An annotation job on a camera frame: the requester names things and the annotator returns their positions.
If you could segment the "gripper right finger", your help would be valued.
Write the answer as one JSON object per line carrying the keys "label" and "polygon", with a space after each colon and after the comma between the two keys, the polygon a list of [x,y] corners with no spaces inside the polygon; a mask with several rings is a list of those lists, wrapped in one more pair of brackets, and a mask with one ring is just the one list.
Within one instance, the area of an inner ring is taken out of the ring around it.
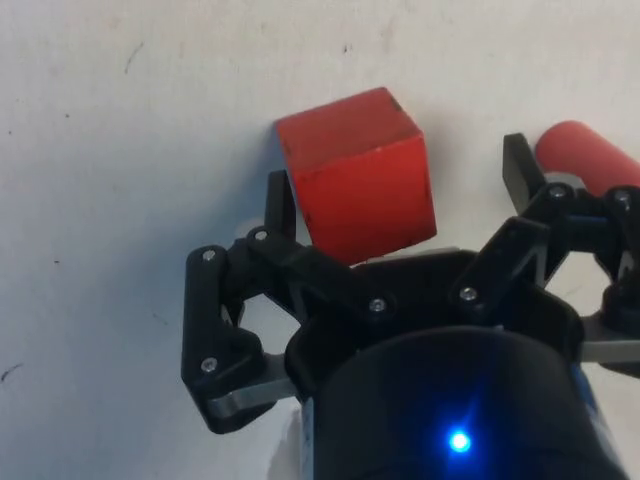
{"label": "gripper right finger", "polygon": [[639,317],[639,189],[613,186],[594,195],[550,182],[526,137],[503,139],[503,181],[516,209],[451,289],[451,303],[486,320],[527,285],[543,288],[571,252],[594,255],[610,278],[602,300],[607,320]]}

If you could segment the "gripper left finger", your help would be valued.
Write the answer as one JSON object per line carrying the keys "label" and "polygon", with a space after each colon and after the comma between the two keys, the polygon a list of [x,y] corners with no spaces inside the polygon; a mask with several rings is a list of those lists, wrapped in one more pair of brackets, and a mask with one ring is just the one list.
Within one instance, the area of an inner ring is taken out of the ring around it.
{"label": "gripper left finger", "polygon": [[[273,171],[263,224],[228,249],[208,245],[187,258],[181,378],[214,433],[243,428],[281,399],[313,396],[395,314],[391,293],[295,234],[288,175]],[[240,326],[259,295],[299,324],[281,354]]]}

